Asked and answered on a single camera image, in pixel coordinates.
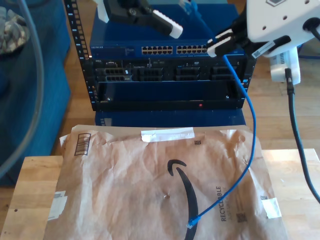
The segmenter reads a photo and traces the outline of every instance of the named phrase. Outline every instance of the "white label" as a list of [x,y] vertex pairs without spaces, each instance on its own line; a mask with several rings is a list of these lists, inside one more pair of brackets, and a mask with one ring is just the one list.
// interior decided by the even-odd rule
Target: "white label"
[[274,41],[270,41],[267,42],[265,45],[263,45],[262,47],[260,47],[257,51],[255,51],[254,53],[252,53],[252,57],[254,57],[255,59],[260,57],[262,54],[264,54],[266,51],[268,51],[269,49],[271,49],[275,44]]
[[65,196],[66,191],[56,191],[50,208],[50,213],[48,216],[48,221],[57,219],[60,214],[62,214],[67,203],[67,196]]
[[141,131],[142,141],[147,143],[193,139],[193,127]]
[[280,218],[281,212],[277,198],[261,200],[268,219]]

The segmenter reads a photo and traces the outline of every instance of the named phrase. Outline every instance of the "barcode label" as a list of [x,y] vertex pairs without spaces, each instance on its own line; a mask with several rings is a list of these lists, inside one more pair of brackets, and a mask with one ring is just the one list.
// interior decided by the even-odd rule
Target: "barcode label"
[[262,47],[260,47],[257,51],[255,51],[254,53],[252,53],[252,57],[254,57],[255,59],[260,57],[262,54],[264,54],[266,51],[268,51],[269,49],[271,49],[275,44],[274,41],[270,41],[267,42],[265,45],[263,45]]
[[244,212],[237,213],[236,214],[236,219],[237,219],[238,223],[248,222],[247,216],[246,216],[246,214]]
[[78,141],[75,147],[74,155],[88,155],[89,145],[90,145],[90,133],[81,133],[78,135]]

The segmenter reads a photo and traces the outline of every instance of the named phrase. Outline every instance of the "gray cable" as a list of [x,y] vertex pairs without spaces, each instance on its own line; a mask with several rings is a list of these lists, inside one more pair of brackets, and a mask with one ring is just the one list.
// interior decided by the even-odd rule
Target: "gray cable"
[[22,12],[22,16],[25,19],[26,25],[29,28],[30,38],[33,44],[33,50],[34,50],[35,61],[36,61],[37,92],[36,92],[36,99],[35,99],[34,114],[32,116],[29,129],[26,132],[20,145],[14,150],[14,152],[9,156],[9,158],[0,166],[0,179],[17,162],[19,157],[24,153],[30,141],[32,140],[35,134],[35,131],[38,127],[38,123],[39,123],[39,119],[42,111],[42,104],[44,100],[44,84],[45,84],[44,60],[42,56],[40,41],[37,35],[36,26],[34,24],[34,21],[32,20],[26,1],[18,0],[18,4]]

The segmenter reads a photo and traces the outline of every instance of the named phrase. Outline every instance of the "blue ethernet cable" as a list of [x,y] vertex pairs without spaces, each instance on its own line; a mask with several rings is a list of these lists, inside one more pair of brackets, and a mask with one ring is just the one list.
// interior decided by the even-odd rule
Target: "blue ethernet cable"
[[214,204],[212,204],[210,207],[208,207],[206,210],[204,210],[198,216],[189,219],[189,222],[187,224],[187,227],[189,229],[191,229],[194,225],[196,225],[203,215],[205,215],[207,212],[209,212],[211,209],[213,209],[221,201],[223,201],[237,187],[237,185],[242,181],[242,179],[246,175],[248,169],[250,168],[250,165],[251,165],[251,163],[252,163],[252,161],[254,159],[254,155],[255,155],[256,134],[257,134],[257,119],[256,119],[256,113],[255,113],[254,106],[252,105],[252,102],[251,102],[251,99],[250,99],[248,93],[246,92],[245,88],[242,86],[241,81],[240,81],[236,71],[231,66],[231,64],[230,64],[230,62],[229,62],[229,60],[228,60],[226,55],[223,56],[223,60],[224,60],[225,64],[227,65],[228,69],[230,70],[230,72],[232,73],[232,75],[234,76],[235,82],[236,82],[237,86],[240,88],[241,93],[245,96],[245,98],[246,98],[246,100],[248,102],[248,105],[250,107],[251,113],[252,113],[252,118],[253,118],[253,137],[252,137],[252,147],[251,147],[250,160],[249,160],[247,166],[245,167],[243,173],[239,177],[239,179],[233,184],[233,186],[228,191],[225,192],[225,194],[222,195],[221,198],[219,198],[217,201],[215,201]]

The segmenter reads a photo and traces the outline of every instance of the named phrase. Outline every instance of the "white power adapter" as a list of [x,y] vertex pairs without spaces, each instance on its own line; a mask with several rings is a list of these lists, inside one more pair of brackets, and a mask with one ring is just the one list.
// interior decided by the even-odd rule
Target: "white power adapter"
[[293,85],[301,81],[298,50],[296,47],[270,58],[271,79],[273,82],[286,81],[285,69],[291,69]]

